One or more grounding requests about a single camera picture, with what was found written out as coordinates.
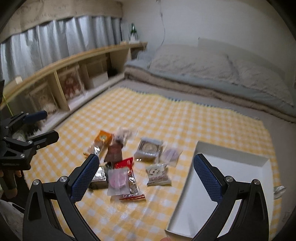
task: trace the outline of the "yellow checkered blanket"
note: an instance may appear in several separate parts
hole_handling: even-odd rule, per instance
[[[147,187],[148,164],[135,162],[134,173],[145,201],[116,202],[107,196],[107,190],[86,192],[76,206],[101,240],[159,241],[166,237],[164,229],[184,187],[198,140],[269,157],[274,185],[280,184],[271,138],[261,121],[228,109],[117,88],[73,114],[58,130],[59,141],[37,152],[31,170],[24,172],[28,185],[35,179],[45,183],[68,176],[83,163],[83,151],[101,129],[114,133],[120,126],[138,130],[135,140],[128,141],[123,149],[124,158],[133,156],[141,137],[177,144],[183,152],[177,167],[169,167],[171,187]],[[54,206],[69,233],[57,203]],[[270,238],[275,235],[280,208],[281,200],[275,200]]]

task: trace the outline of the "metal screw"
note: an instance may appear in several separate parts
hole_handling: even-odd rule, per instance
[[[33,181],[33,185],[34,186],[37,186],[39,184],[39,180],[35,180],[35,181]]]
[[[63,177],[61,177],[60,179],[59,179],[59,181],[61,182],[61,183],[64,183],[65,181],[67,181],[67,177],[66,176],[63,176]]]
[[[229,183],[233,182],[233,177],[227,176],[226,181],[229,182]]]
[[[254,183],[255,183],[256,185],[260,185],[260,181],[259,181],[258,179],[254,179]]]

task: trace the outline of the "gray curtain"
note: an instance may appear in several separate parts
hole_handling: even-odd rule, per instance
[[[31,76],[57,60],[121,41],[120,19],[83,16],[38,25],[0,44],[0,78]]]

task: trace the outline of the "orange snack package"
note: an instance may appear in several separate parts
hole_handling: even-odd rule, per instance
[[[87,152],[84,152],[84,155],[89,156],[93,153],[101,159],[103,157],[104,151],[110,145],[113,135],[106,131],[100,131],[99,134],[94,139],[93,143],[87,149]]]

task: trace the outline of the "white box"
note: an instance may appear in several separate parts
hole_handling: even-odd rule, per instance
[[[90,79],[90,80],[89,80],[89,82],[90,82],[89,87],[90,87],[91,89],[96,88],[96,87],[98,87],[98,86],[104,84],[105,82],[107,82],[108,79],[109,79],[109,78],[108,78],[108,74],[107,74],[107,72],[104,72],[103,74],[100,74],[100,75],[98,75],[98,76],[93,77],[92,79]]]
[[[273,176],[268,158],[228,149],[205,142],[198,142],[194,156],[202,153],[210,164],[217,167],[224,176],[236,181],[250,183],[253,179],[261,182],[265,195],[269,226],[274,206]],[[237,214],[241,200],[237,200],[219,236],[226,234]],[[195,172],[190,167],[188,177],[176,209],[168,223],[167,231],[193,238],[208,220],[217,203],[212,201]]]

